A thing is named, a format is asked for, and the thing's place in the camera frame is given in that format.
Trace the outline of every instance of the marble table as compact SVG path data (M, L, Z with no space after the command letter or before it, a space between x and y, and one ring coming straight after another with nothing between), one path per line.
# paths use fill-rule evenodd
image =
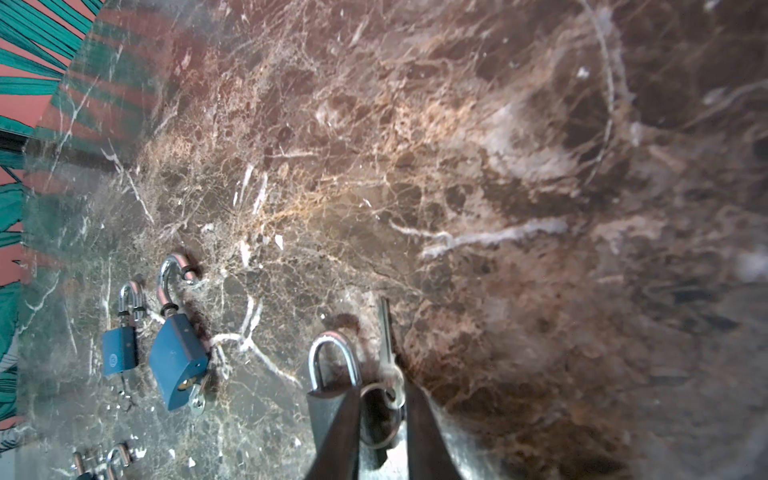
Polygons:
M26 148L17 478L302 478L309 345L370 379L379 296L467 480L764 478L765 45L757 0L108 0ZM199 418L147 365L171 251Z

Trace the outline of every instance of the blue padlock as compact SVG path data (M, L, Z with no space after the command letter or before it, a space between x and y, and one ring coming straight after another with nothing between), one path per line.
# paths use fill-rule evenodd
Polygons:
M134 310L134 318L141 319L144 316L144 297L141 293L141 285L131 280L120 288L118 300L118 318L120 326L108 330L101 335L101 353L104 359L104 376L124 372L136 367L136 332L128 322L127 301L131 295L131 303Z
M203 343L195 335L187 316L179 313L178 305L170 299L168 277L174 266L179 268L181 276L189 285L197 283L194 268L179 253L169 255L157 275L157 299L163 306L161 314L165 317L165 324L152 344L149 366L168 410L187 404L190 388L198 379L202 379L208 368L208 356Z

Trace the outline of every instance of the key blade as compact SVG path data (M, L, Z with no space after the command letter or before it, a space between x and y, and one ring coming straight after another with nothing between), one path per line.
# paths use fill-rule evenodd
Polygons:
M389 328L389 302L383 296L379 298L379 329L382 342L379 350L380 367L395 365L395 353L392 351L392 331Z

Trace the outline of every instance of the key ring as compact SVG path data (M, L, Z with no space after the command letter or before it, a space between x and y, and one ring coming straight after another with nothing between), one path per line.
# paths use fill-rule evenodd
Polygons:
M361 399L364 398L372 390L381 390L382 392L384 392L384 395L386 395L387 387L382 382L369 383L368 385L360 389L360 398ZM386 436L385 439L377 443L368 443L362 436L360 436L360 440L362 441L362 444L371 450L380 450L386 447L392 440L394 440L395 437L397 436L397 433L400 431L400 425L402 425L402 410L397 409L396 411L397 411L397 424L389 433L389 435Z

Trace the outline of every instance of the padlock body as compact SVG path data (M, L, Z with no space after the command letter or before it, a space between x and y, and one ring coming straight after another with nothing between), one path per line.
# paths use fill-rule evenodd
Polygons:
M149 366L168 410L185 406L190 389L179 390L179 386L193 377L199 379L208 367L203 343L186 315L177 313L165 319L152 344Z
M136 335L134 327L123 326L101 335L104 375L124 372L136 367Z
M312 437L315 439L315 449L320 447L328 435L336 414L339 412L344 395L349 391L348 386L331 389L313 390L306 394L306 405L310 411Z

